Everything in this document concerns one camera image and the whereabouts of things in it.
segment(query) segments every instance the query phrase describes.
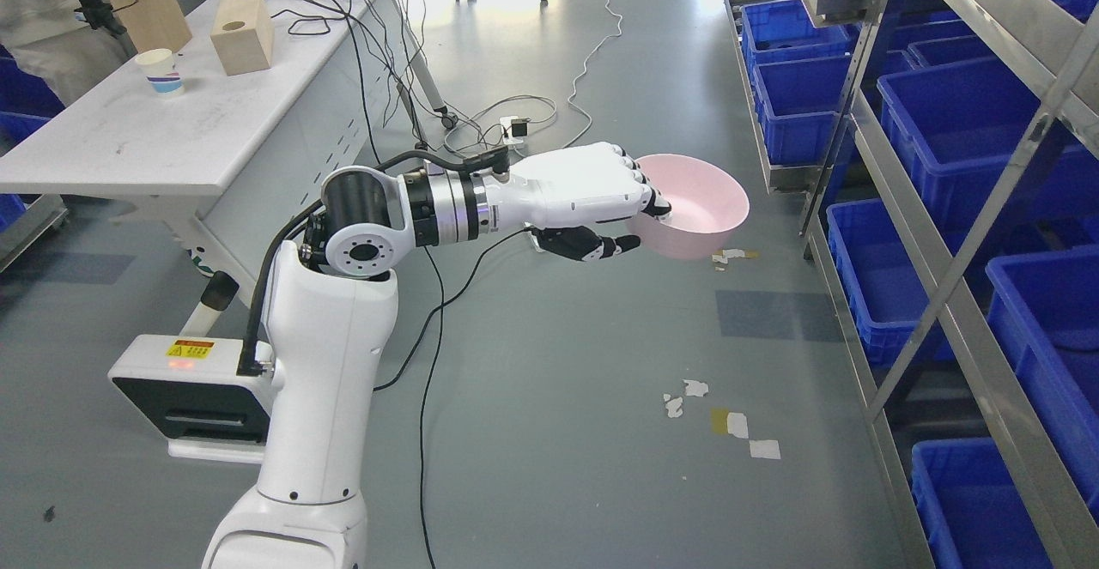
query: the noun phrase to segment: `pink bowl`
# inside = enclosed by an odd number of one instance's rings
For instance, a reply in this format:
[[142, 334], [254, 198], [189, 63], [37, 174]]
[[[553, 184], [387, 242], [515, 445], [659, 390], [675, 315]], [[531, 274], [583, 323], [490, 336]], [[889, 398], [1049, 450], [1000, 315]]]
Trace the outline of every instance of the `pink bowl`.
[[718, 166], [670, 154], [645, 155], [637, 166], [670, 202], [671, 214], [663, 222], [637, 214], [626, 227], [660, 256], [677, 260], [710, 256], [748, 216], [744, 187]]

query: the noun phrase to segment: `gray pants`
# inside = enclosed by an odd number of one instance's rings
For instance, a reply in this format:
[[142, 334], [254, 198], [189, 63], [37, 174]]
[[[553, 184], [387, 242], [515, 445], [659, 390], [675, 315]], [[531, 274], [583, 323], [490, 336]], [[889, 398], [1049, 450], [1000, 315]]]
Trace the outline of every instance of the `gray pants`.
[[71, 104], [126, 62], [125, 48], [104, 30], [87, 26], [26, 45], [8, 46], [15, 65], [42, 77], [63, 104]]

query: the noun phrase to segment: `paper scrap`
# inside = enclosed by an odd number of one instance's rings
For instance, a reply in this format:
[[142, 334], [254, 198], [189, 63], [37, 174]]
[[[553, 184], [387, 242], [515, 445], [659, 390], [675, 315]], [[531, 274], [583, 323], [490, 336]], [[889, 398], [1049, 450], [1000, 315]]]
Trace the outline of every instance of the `paper scrap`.
[[748, 453], [758, 459], [782, 459], [778, 440], [748, 440]]
[[710, 386], [707, 384], [707, 382], [687, 380], [687, 378], [684, 378], [684, 384], [687, 386], [687, 388], [684, 389], [684, 394], [688, 398], [702, 398], [710, 392]]
[[[737, 438], [747, 439], [748, 437], [748, 417], [745, 413], [729, 413], [725, 417], [725, 427], [729, 433]], [[778, 450], [778, 444], [775, 445], [775, 450]]]
[[746, 249], [722, 249], [721, 253], [714, 253], [710, 256], [711, 260], [714, 263], [720, 263], [722, 265], [729, 264], [730, 260], [739, 260], [742, 257], [758, 257], [758, 252], [747, 252]]
[[710, 429], [714, 434], [721, 434], [722, 436], [729, 434], [729, 411], [725, 409], [710, 409]]
[[664, 408], [668, 411], [668, 417], [681, 417], [684, 415], [684, 399], [668, 400]]

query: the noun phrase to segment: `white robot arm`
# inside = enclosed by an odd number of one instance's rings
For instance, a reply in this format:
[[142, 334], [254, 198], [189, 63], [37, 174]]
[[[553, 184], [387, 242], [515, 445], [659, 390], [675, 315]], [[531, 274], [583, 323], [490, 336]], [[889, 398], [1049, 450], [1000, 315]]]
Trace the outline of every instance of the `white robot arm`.
[[639, 213], [664, 217], [671, 210], [634, 159], [611, 143], [531, 155], [510, 170], [496, 170], [503, 172], [417, 170], [393, 178], [373, 167], [335, 170], [322, 186], [328, 216], [321, 230], [313, 230], [309, 253], [322, 253], [345, 276], [371, 277], [393, 268], [414, 247], [474, 241], [530, 224], [543, 249], [596, 260], [635, 248], [640, 241], [600, 237], [584, 224]]
[[[363, 569], [366, 504], [359, 488], [370, 395], [397, 320], [392, 268], [412, 248], [473, 241], [532, 224], [543, 247], [576, 260], [636, 247], [580, 227], [639, 213], [670, 212], [633, 159], [608, 143], [534, 155], [510, 167], [507, 152], [390, 177], [379, 167], [345, 167], [325, 179], [322, 213], [304, 242], [273, 244], [253, 299], [238, 375], [270, 377], [277, 390], [263, 465], [215, 531], [203, 569]], [[259, 310], [274, 373], [256, 365], [252, 332]]]

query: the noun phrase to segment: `person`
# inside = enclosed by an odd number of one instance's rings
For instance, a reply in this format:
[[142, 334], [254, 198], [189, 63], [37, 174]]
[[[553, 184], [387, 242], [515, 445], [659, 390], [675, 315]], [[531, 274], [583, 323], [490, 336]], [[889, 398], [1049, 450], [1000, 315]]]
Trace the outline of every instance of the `person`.
[[129, 59], [107, 30], [77, 21], [77, 0], [0, 0], [0, 45], [66, 107]]

